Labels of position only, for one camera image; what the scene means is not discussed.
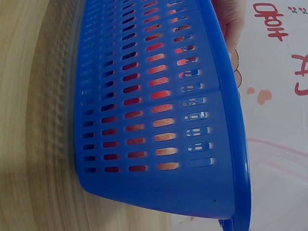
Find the human hand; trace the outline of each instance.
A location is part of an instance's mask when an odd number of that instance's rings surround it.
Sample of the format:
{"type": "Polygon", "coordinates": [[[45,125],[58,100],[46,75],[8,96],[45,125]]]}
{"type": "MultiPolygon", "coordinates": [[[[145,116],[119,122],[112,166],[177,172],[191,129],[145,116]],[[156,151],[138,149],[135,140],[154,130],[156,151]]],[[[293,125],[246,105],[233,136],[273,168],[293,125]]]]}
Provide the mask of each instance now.
{"type": "Polygon", "coordinates": [[[212,0],[212,3],[231,55],[244,26],[246,0],[212,0]]]}

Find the finger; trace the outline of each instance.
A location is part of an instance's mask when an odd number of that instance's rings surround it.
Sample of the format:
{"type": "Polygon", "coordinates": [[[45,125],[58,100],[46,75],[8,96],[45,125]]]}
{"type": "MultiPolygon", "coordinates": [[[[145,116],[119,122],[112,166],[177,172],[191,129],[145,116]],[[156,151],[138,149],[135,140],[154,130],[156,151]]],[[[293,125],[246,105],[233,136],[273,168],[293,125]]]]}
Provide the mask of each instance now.
{"type": "Polygon", "coordinates": [[[241,32],[243,29],[243,24],[238,22],[232,22],[227,25],[225,40],[228,48],[228,52],[232,53],[240,39],[241,32]]]}

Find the basket handle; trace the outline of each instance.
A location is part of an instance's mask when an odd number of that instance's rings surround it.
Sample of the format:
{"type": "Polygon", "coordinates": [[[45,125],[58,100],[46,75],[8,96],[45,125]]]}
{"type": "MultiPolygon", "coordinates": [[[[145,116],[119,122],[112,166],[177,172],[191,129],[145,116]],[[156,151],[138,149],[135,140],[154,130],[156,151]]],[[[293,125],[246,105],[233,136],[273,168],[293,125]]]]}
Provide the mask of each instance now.
{"type": "Polygon", "coordinates": [[[233,231],[233,220],[218,220],[223,231],[233,231]]]}

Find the blue plastic basket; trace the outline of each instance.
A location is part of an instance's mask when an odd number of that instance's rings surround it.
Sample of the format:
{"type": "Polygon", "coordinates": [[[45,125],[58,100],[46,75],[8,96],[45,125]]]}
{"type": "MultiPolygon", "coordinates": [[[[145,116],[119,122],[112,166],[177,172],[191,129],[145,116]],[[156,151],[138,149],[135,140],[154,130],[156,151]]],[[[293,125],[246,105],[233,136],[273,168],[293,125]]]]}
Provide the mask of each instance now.
{"type": "Polygon", "coordinates": [[[76,166],[93,194],[248,231],[243,116],[210,0],[88,0],[76,166]]]}

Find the wood grain surface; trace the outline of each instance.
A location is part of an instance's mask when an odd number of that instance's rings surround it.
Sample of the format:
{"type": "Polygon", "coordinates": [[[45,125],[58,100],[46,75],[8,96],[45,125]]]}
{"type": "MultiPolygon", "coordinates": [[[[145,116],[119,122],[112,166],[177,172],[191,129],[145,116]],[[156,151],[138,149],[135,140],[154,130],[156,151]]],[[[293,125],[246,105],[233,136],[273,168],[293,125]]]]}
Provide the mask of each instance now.
{"type": "Polygon", "coordinates": [[[0,231],[169,231],[169,215],[83,191],[73,159],[83,1],[0,0],[0,231]]]}

